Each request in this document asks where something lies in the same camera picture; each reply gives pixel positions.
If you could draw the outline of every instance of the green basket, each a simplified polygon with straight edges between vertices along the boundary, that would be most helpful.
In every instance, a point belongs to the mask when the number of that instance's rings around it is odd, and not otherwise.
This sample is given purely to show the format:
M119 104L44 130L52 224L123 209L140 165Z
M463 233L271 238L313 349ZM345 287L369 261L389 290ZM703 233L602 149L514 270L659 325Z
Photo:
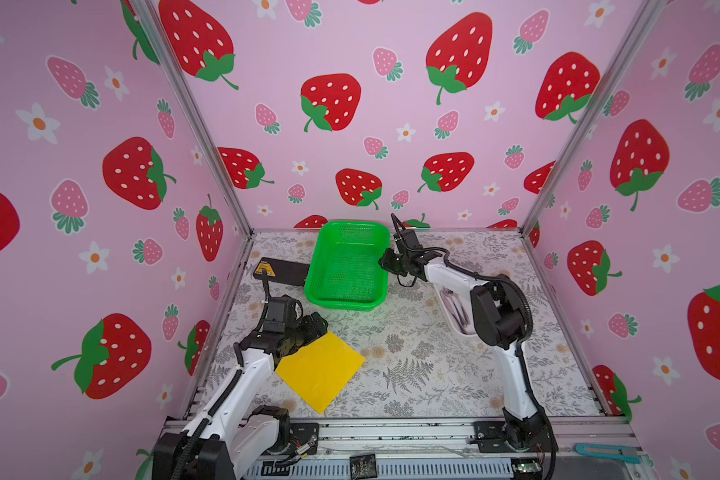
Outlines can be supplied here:
M330 222L320 229L304 291L315 305L368 312L387 298L388 274L378 264L389 229L365 222Z

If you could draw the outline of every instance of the wallpaper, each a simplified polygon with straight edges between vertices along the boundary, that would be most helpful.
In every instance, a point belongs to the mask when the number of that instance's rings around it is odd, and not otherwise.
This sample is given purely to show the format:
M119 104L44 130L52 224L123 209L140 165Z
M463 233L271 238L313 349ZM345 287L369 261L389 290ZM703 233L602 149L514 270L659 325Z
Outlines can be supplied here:
M242 236L128 2L0 2L0 480L148 478Z
M667 5L609 93L535 254L657 474L720 478L720 0Z
M522 222L641 4L153 1L259 228Z

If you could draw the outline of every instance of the yellow cloth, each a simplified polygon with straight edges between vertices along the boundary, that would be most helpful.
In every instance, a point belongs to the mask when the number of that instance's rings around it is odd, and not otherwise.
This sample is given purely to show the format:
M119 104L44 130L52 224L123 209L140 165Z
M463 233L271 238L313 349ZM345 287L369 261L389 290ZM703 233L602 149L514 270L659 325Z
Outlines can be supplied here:
M298 396L322 414L365 358L331 332L280 360L275 372Z

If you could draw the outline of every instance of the pink wall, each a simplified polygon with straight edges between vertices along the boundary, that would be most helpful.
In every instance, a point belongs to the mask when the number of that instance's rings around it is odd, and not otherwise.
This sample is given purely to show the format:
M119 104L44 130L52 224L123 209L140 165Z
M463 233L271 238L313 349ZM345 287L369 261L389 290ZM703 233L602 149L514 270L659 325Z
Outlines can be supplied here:
M532 182L546 178L544 166L556 159L573 126L567 117L543 117L555 110L558 94L573 94L573 103L594 90L595 70L606 68L640 4L154 3L211 135L227 149L241 188L237 196L251 224L263 228L292 228L311 215L388 222L391 212L403 219L426 214L432 226L522 222L536 200L526 186L534 189ZM203 58L208 49L215 56ZM579 54L556 62L568 52ZM439 72L444 65L459 69L455 79ZM427 66L434 67L432 78ZM551 84L554 90L547 91ZM344 85L347 90L339 90ZM457 93L443 91L438 105L440 85ZM316 120L302 110L302 95ZM506 152L515 145L522 151L510 154L509 168ZM231 165L235 158L237 166ZM457 168L444 173L453 174L428 178L442 191L425 186L423 167L440 172L449 158ZM466 174L458 175L462 168ZM357 171L339 175L348 183L339 188L336 176L345 169ZM352 195L363 187L365 197ZM395 210L393 201L403 207ZM502 206L508 207L505 216Z
M222 293L240 250L208 165L193 161L196 140L165 74L138 46L134 59L134 39L117 1L0 2L0 479L134 478L146 458L136 451L180 414L191 380L177 342L212 321L210 278ZM52 59L49 70L50 55L77 67ZM158 115L161 99L171 118ZM129 138L143 140L111 153ZM176 178L163 202L150 146ZM207 194L223 226L213 261L196 234ZM135 261L139 239L153 239L162 256L147 242L144 263ZM177 268L186 273L178 287ZM172 304L178 324L166 341ZM81 348L84 358L51 369Z
M620 379L614 408L631 408L664 479L720 478L720 48L711 45L720 45L720 1L666 7L617 89L626 106L616 94L597 121L540 219L535 251L589 364ZM686 100L689 84L705 93ZM635 166L643 179L624 181ZM605 252L622 276L604 275Z

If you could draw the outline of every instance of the yellow square napkin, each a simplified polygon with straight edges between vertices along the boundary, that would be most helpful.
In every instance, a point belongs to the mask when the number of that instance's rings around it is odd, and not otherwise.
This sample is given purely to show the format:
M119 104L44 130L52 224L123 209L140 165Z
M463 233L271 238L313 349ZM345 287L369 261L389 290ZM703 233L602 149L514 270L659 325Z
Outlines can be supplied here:
M344 340L328 332L280 360L275 372L322 415L364 361Z

